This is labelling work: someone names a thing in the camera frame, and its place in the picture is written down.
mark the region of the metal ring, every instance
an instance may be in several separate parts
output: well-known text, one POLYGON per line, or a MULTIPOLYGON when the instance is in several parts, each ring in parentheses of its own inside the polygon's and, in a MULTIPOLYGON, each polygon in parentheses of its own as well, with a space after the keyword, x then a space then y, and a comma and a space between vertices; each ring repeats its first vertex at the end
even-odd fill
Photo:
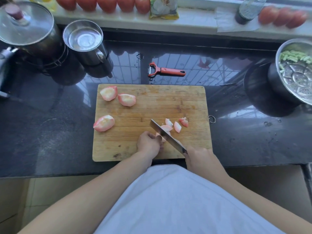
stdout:
POLYGON ((209 119, 209 123, 216 123, 216 118, 215 118, 214 116, 209 115, 209 116, 208 116, 208 119, 209 119))

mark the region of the metal cup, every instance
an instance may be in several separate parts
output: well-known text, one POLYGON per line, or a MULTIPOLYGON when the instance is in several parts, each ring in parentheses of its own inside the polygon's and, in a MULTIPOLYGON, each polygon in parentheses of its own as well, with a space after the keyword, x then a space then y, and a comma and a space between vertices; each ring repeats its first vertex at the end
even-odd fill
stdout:
POLYGON ((68 24, 63 32, 63 40, 83 65, 104 63, 111 68, 111 60, 103 44, 103 31, 96 23, 76 20, 68 24))

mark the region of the white shirt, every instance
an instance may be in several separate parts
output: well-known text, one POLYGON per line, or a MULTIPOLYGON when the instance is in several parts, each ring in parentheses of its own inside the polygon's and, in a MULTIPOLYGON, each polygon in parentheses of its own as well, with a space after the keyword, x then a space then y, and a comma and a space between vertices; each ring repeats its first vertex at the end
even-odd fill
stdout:
POLYGON ((95 231, 104 233, 283 232, 212 182, 178 165, 157 165, 121 195, 95 231))

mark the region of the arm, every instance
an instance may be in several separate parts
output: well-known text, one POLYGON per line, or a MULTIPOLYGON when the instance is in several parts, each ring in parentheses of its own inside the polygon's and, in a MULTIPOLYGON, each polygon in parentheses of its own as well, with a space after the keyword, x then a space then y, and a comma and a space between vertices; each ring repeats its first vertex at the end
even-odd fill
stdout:
POLYGON ((247 189, 226 173, 212 150, 187 147, 189 171, 215 183, 287 234, 311 233, 312 224, 281 206, 247 189))
POLYGON ((127 187, 152 164, 161 137, 144 132, 138 152, 65 196, 37 216, 19 234, 93 233, 127 187))

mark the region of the food package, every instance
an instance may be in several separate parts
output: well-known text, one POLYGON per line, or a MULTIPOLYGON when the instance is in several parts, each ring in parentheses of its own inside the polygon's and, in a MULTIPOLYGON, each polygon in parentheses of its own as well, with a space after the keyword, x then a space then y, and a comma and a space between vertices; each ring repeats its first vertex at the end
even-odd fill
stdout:
POLYGON ((150 19, 160 17, 163 19, 179 19, 177 13, 177 0, 151 0, 150 19))

